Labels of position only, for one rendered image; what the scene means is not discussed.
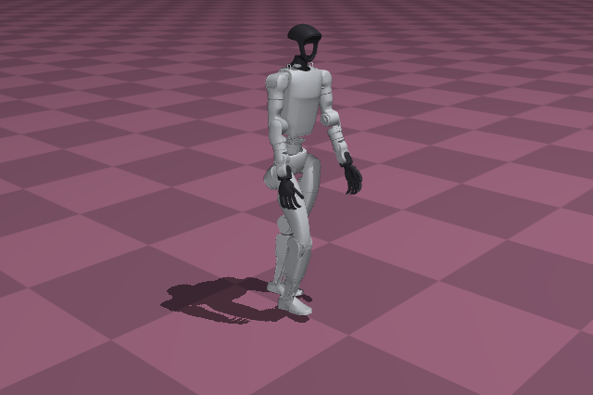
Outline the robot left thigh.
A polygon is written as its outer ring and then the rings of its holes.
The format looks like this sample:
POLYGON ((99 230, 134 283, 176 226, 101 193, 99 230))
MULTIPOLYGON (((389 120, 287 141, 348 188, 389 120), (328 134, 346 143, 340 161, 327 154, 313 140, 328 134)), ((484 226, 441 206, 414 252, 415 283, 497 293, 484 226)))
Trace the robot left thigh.
MULTIPOLYGON (((304 197, 308 217, 314 206, 320 185, 321 178, 321 162, 314 155, 308 153, 306 165, 299 172, 303 176, 297 178, 298 185, 301 189, 304 197)), ((290 235, 293 234, 292 229, 286 220, 285 216, 282 215, 277 221, 278 228, 282 234, 290 235)))

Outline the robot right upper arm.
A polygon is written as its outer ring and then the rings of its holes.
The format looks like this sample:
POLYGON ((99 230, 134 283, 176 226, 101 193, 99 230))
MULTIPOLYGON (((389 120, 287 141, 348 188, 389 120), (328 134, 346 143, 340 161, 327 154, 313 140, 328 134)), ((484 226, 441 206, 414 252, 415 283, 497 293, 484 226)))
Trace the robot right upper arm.
POLYGON ((288 77, 288 72, 277 72, 269 75, 265 82, 268 92, 268 127, 271 121, 278 120, 282 124, 282 134, 285 134, 288 129, 287 122, 281 118, 284 107, 284 91, 288 87, 288 77))

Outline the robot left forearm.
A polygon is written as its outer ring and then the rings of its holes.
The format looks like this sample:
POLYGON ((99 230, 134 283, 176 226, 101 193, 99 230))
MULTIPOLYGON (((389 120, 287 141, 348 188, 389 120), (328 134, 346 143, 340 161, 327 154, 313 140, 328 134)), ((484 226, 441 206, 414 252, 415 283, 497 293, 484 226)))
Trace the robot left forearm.
POLYGON ((348 150, 347 150, 347 143, 345 142, 344 136, 342 135, 340 119, 339 119, 339 123, 335 124, 335 125, 333 125, 333 127, 329 128, 327 133, 330 136, 330 139, 332 141, 333 150, 334 150, 334 153, 336 154, 337 161, 340 164, 346 163, 347 161, 345 159, 344 153, 348 152, 348 150))

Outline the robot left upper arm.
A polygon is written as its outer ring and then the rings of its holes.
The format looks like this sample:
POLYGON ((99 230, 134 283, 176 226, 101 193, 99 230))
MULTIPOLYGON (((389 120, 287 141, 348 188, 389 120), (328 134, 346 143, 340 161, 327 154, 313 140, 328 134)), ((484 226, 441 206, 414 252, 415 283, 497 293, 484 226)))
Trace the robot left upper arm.
POLYGON ((322 73, 322 93, 320 98, 321 123, 326 126, 332 126, 339 123, 338 113, 332 109, 332 75, 328 70, 320 70, 322 73))

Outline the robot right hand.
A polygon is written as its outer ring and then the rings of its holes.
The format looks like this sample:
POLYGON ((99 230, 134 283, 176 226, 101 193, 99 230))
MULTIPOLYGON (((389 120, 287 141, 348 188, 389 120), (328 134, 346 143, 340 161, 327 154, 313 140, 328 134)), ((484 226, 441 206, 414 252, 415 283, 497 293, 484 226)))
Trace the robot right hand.
POLYGON ((289 210, 296 210, 297 208, 295 208, 295 206, 297 206, 298 208, 301 208, 301 206, 297 203, 295 192, 299 195, 300 198, 304 199, 304 197, 298 192, 298 190, 294 187, 294 183, 290 180, 292 178, 292 173, 289 165, 286 166, 286 173, 287 175, 285 177, 279 177, 277 175, 278 180, 281 181, 279 185, 280 204, 284 209, 288 208, 289 210), (295 206, 293 205, 292 199, 295 206), (288 202, 290 207, 288 205, 288 202))

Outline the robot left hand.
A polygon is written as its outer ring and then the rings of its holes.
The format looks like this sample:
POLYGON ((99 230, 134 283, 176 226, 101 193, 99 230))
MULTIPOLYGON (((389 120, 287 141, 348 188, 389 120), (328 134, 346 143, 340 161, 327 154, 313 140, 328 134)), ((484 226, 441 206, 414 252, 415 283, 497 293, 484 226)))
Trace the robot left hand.
POLYGON ((345 152, 344 156, 345 156, 345 159, 347 162, 344 164, 340 164, 340 163, 339 164, 341 167, 344 167, 344 169, 345 169, 345 176, 346 176, 347 185, 348 185, 348 190, 347 190, 346 194, 350 193, 350 195, 352 195, 352 194, 355 195, 361 190, 362 176, 361 176, 360 172, 357 170, 357 168, 351 164, 353 162, 353 160, 352 160, 350 154, 348 152, 345 152), (351 187, 352 187, 352 190, 351 190, 351 187))

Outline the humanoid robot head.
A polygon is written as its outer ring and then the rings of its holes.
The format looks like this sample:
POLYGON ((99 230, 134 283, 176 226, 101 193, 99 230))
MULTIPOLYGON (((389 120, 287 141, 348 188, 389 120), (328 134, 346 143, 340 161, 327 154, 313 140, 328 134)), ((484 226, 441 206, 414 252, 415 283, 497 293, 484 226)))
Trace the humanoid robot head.
MULTIPOLYGON (((300 50, 300 55, 294 57, 294 60, 290 64, 291 67, 296 63, 300 64, 301 67, 294 67, 295 69, 309 71, 310 67, 308 67, 307 64, 316 57, 318 42, 321 40, 322 35, 317 29, 308 24, 298 24, 289 31, 287 37, 291 40, 297 41, 300 50), (309 56, 307 56, 305 53, 304 45, 306 44, 313 44, 313 51, 309 56)), ((289 68, 290 65, 288 65, 289 68)))

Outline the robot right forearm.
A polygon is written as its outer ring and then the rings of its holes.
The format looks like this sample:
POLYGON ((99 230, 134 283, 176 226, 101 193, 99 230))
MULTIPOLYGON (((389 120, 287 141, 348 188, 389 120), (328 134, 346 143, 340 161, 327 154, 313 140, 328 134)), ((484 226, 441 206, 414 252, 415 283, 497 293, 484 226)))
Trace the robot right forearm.
POLYGON ((286 137, 282 135, 282 124, 278 120, 273 120, 270 123, 269 139, 274 151, 277 175, 285 177, 287 175, 286 166, 289 165, 290 157, 287 154, 286 137))

